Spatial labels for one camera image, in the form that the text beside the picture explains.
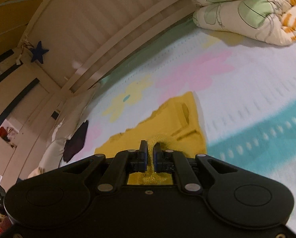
red object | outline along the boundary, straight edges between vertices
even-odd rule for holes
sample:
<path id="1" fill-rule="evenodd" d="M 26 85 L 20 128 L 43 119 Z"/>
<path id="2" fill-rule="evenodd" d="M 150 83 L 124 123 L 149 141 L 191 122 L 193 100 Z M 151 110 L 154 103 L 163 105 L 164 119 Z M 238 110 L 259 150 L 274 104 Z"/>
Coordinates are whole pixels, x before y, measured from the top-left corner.
<path id="1" fill-rule="evenodd" d="M 0 234 L 6 231 L 9 227 L 12 226 L 10 219 L 6 216 L 0 223 Z"/>
<path id="2" fill-rule="evenodd" d="M 0 137 L 4 138 L 8 135 L 6 129 L 4 127 L 0 127 Z"/>

striped pattern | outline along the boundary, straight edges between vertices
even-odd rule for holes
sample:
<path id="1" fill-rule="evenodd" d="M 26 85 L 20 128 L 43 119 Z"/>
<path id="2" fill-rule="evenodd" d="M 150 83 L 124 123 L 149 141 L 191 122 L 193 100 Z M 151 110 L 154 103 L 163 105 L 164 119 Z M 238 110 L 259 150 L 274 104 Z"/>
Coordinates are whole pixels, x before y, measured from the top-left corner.
<path id="1" fill-rule="evenodd" d="M 296 40 L 296 17 L 290 13 L 285 13 L 281 19 L 282 29 L 288 33 L 293 41 Z"/>
<path id="2" fill-rule="evenodd" d="M 42 68 L 58 85 L 83 91 L 193 10 L 191 0 L 51 0 L 28 40 L 50 50 Z"/>

folded comforter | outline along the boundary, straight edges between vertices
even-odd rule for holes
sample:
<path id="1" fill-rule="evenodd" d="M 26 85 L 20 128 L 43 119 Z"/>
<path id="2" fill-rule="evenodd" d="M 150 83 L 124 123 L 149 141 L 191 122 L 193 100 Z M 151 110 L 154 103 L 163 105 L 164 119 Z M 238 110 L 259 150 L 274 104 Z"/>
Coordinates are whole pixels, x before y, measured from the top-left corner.
<path id="1" fill-rule="evenodd" d="M 193 0 L 201 28 L 238 33 L 275 45 L 296 41 L 296 0 Z"/>

yellow flower print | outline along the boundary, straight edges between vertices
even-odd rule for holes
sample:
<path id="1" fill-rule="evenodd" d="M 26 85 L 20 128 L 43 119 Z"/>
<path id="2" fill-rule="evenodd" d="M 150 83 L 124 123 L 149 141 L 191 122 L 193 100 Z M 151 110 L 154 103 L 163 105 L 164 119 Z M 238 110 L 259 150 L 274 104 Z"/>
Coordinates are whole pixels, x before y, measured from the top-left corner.
<path id="1" fill-rule="evenodd" d="M 127 86 L 125 92 L 112 99 L 110 107 L 103 112 L 103 115 L 110 114 L 110 122 L 116 121 L 122 115 L 125 104 L 134 105 L 139 102 L 142 97 L 142 91 L 151 85 L 150 75 L 145 76 L 141 80 L 132 82 Z"/>
<path id="2" fill-rule="evenodd" d="M 242 35 L 231 33 L 231 32 L 224 32 L 224 31 L 212 31 L 206 37 L 207 42 L 205 42 L 202 47 L 208 48 L 219 41 L 223 41 L 228 46 L 236 46 L 241 43 L 244 39 Z"/>

wooden bed frame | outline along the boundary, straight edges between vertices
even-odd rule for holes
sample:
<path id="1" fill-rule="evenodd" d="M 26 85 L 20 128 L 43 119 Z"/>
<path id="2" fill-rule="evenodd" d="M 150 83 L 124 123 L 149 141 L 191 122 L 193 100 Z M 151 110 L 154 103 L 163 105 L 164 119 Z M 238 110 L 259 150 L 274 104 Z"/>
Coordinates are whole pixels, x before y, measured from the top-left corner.
<path id="1" fill-rule="evenodd" d="M 105 3 L 107 15 L 103 14 L 101 3 Z M 50 51 L 44 56 L 43 65 L 30 63 L 30 52 L 25 52 L 19 69 L 26 79 L 19 82 L 12 94 L 3 97 L 4 104 L 0 106 L 1 113 L 27 82 L 39 79 L 39 89 L 30 94 L 37 106 L 22 120 L 16 137 L 17 148 L 12 149 L 0 138 L 2 187 L 8 190 L 18 177 L 26 178 L 38 166 L 55 122 L 51 116 L 61 103 L 73 93 L 89 89 L 147 41 L 194 9 L 191 0 L 73 0 L 71 3 L 44 0 L 27 25 L 18 47 L 24 40 L 32 44 L 42 40 Z M 71 20 L 64 20 L 67 12 L 71 13 Z M 98 16 L 92 24 L 87 19 L 88 12 L 96 12 Z M 110 24 L 106 24 L 108 17 L 113 17 Z M 92 38 L 85 36 L 86 31 Z M 9 67 L 19 54 L 20 49 L 15 49 L 15 54 L 7 59 Z M 78 63 L 72 67 L 74 60 Z M 0 83 L 0 94 L 5 92 L 6 84 L 7 79 Z"/>

